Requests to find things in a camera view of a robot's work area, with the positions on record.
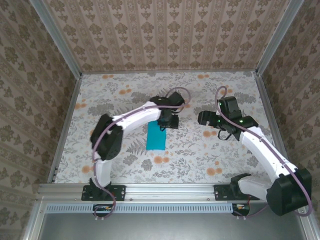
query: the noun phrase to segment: table surface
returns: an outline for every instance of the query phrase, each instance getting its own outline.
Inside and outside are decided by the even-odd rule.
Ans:
[[[252,72],[83,75],[55,183],[89,182],[90,136],[101,115],[126,113],[174,87],[189,89],[192,98],[179,113],[179,128],[167,129],[166,149],[147,151],[147,125],[135,129],[125,136],[113,160],[113,183],[223,183],[241,173],[266,178],[257,159],[234,137],[219,140],[217,129],[197,122],[199,112],[216,111],[214,95],[221,85],[227,86],[227,96],[236,97],[242,114],[252,116],[273,142]]]

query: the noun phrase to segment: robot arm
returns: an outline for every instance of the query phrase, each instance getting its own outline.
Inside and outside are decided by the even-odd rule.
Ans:
[[[218,102],[221,112],[229,120],[245,129],[251,130],[256,133],[259,138],[248,131],[242,131],[238,127],[230,124],[222,116],[213,111],[200,112],[198,116],[199,124],[207,125],[207,122],[209,122],[209,126],[220,129],[219,133],[220,131],[227,131],[230,136],[233,135],[252,152],[270,178],[270,181],[265,181],[251,176],[248,173],[235,176],[231,179],[230,183],[233,195],[237,197],[239,193],[242,193],[265,200],[272,211],[279,216],[306,206],[308,202],[303,191],[284,165],[296,175],[311,197],[312,178],[308,170],[305,168],[298,169],[283,157],[266,139],[258,123],[251,116],[242,116],[235,97],[224,97]],[[271,150],[261,141],[262,139],[281,157],[284,164],[279,162]]]
[[[152,97],[144,105],[121,115],[113,117],[107,114],[102,115],[90,138],[92,148],[108,125],[117,120],[122,120],[110,128],[110,131],[107,132],[98,145],[97,152],[94,153],[94,159],[96,160],[95,175],[99,184],[105,188],[111,183],[112,159],[120,152],[124,136],[152,121],[157,121],[160,129],[177,129],[179,125],[179,118],[175,114],[177,109],[159,108],[157,106],[181,106],[184,103],[182,96],[174,92],[169,97]],[[92,182],[98,187],[96,179],[93,178]]]
[[[168,108],[147,108],[150,106],[181,106],[184,99],[180,94],[174,92],[170,97],[153,97],[139,107],[142,109],[134,109],[125,115],[110,117],[107,114],[101,116],[96,128],[90,138],[92,148],[96,144],[101,133],[113,121],[118,121],[110,128],[110,131],[102,138],[95,152],[96,161],[96,179],[90,181],[92,187],[99,186],[95,180],[103,188],[107,188],[110,183],[110,173],[112,168],[112,159],[118,155],[121,150],[122,138],[135,128],[138,128],[148,122],[158,121],[160,128],[178,128],[179,119],[174,112],[176,110]],[[253,131],[259,137],[252,135],[247,131],[242,131],[238,127],[227,122],[223,117],[213,111],[202,111],[198,116],[198,122],[201,125],[213,126],[220,131],[227,131],[230,136],[234,136],[238,141],[245,145],[266,170],[270,181],[263,181],[257,177],[244,173],[231,179],[230,188],[235,197],[238,193],[252,195],[267,201],[268,205],[274,213],[281,216],[298,208],[306,206],[307,200],[298,186],[297,182],[290,175],[289,171],[275,157],[275,155],[261,142],[266,140],[258,123],[251,116],[242,116],[235,97],[224,97],[219,100],[222,113],[234,123]],[[270,142],[267,144],[283,159],[284,164],[296,175],[299,181],[311,196],[311,175],[306,169],[298,169],[294,164],[285,159]]]

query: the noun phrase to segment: wallpaper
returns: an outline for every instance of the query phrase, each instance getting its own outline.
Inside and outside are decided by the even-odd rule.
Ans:
[[[320,1],[306,0],[263,80],[290,161],[312,174],[320,219]]]
[[[289,0],[45,0],[82,72],[254,69]]]
[[[47,181],[75,85],[27,0],[0,1],[0,239],[16,240]]]

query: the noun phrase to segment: black end effector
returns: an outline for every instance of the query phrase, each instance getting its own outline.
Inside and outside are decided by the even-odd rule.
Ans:
[[[251,116],[242,116],[237,100],[234,96],[224,97],[218,100],[221,112],[232,122],[244,127],[258,127],[258,123]],[[233,135],[238,141],[240,139],[241,130],[236,126],[227,122],[222,116],[217,115],[215,111],[202,111],[198,115],[198,123],[200,125],[212,126],[221,131],[227,131]]]
[[[304,169],[294,173],[311,198],[312,176]],[[267,190],[266,200],[271,210],[278,216],[308,205],[307,199],[297,182],[290,175],[280,175]]]
[[[101,133],[113,122],[108,114],[100,117],[93,133],[90,137],[92,148],[94,148]],[[102,160],[111,160],[118,155],[121,150],[121,143],[123,138],[123,129],[121,126],[114,125],[110,128],[111,133],[106,133],[100,144],[97,147],[97,152]]]
[[[150,99],[151,102],[159,106],[181,106],[185,103],[184,98],[178,93],[174,92],[169,97],[154,96]],[[157,120],[161,130],[177,129],[179,127],[179,117],[176,115],[178,108],[159,108],[161,115]]]

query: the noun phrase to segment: aluminum frame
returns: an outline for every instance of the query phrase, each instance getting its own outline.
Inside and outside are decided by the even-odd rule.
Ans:
[[[304,0],[291,0],[289,2],[288,7],[284,11],[284,14],[279,21],[278,26],[276,27],[268,45],[265,48],[263,55],[261,56],[258,65],[256,66],[256,70],[259,74],[262,75],[266,70],[271,58],[275,54],[277,48],[286,35],[288,28],[290,27],[292,21],[294,20],[303,3]]]
[[[281,154],[287,157],[286,150],[284,148],[280,131],[276,123],[275,116],[273,114],[271,104],[268,99],[267,91],[265,89],[263,79],[261,75],[254,74],[255,81],[260,93],[261,101],[265,110],[267,120],[270,125],[270,130],[274,140],[276,148]],[[77,83],[74,89],[71,102],[75,105],[80,90],[81,81]],[[67,129],[69,129],[74,106],[68,110],[68,118],[66,119],[63,128],[66,129],[66,133],[59,141],[59,151],[57,151],[54,157],[54,165],[51,168],[53,173],[56,171],[56,167],[59,165],[59,157],[62,155],[66,137],[68,135]],[[225,183],[160,183],[160,184],[135,184],[128,183],[126,185],[126,197],[125,203],[141,203],[141,204],[156,204],[156,203],[245,203],[246,201],[216,201],[214,195],[213,185],[225,184]],[[45,210],[49,203],[73,203],[81,204],[81,194],[83,186],[85,184],[78,183],[55,183],[55,184],[41,184],[38,190],[38,196],[35,200],[29,223],[26,228],[25,236],[23,240],[37,240],[42,228],[42,224],[45,217]],[[94,204],[111,204],[110,201],[91,201]],[[307,212],[306,208],[298,210],[300,213]],[[320,230],[317,224],[315,215],[312,213],[308,217],[300,217],[304,234],[308,240],[320,240]]]
[[[30,0],[35,11],[39,15],[41,21],[43,22],[46,30],[49,32],[52,37],[55,45],[62,54],[66,64],[68,64],[72,74],[75,79],[78,81],[81,78],[81,68],[77,63],[74,55],[72,54],[70,47],[67,42],[64,40],[63,35],[60,33],[57,24],[55,24],[54,19],[50,15],[50,11],[47,8],[43,0]]]
[[[52,161],[52,165],[51,165],[51,169],[50,169],[50,173],[47,179],[47,183],[52,183],[54,182],[54,176],[56,171],[58,170],[58,166],[60,164],[60,160],[61,160],[61,156],[62,153],[64,151],[64,147],[65,147],[65,143],[67,140],[67,136],[68,136],[68,131],[69,131],[69,127],[71,124],[71,120],[72,120],[72,116],[74,114],[74,110],[75,110],[75,106],[77,103],[77,98],[80,92],[80,87],[81,87],[81,83],[82,83],[82,79],[79,79],[78,81],[76,81],[74,89],[73,89],[73,93],[72,93],[72,97],[70,100],[70,105],[68,108],[68,112],[66,113],[65,119],[64,119],[64,124],[62,127],[62,131],[61,131],[61,135],[60,135],[60,139],[58,142],[58,145],[56,147],[56,151],[53,157],[53,161]]]

